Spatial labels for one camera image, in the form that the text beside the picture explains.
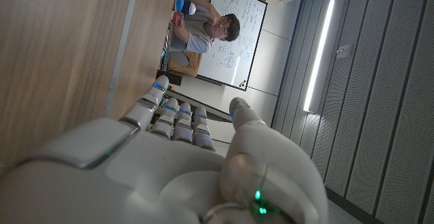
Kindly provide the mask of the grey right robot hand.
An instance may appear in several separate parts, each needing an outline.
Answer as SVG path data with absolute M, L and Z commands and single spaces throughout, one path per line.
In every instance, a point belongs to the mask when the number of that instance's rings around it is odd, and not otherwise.
M 1 175 L 2 223 L 327 223 L 310 157 L 242 98 L 216 153 L 206 110 L 164 100 L 160 76 L 119 120 L 90 121 Z

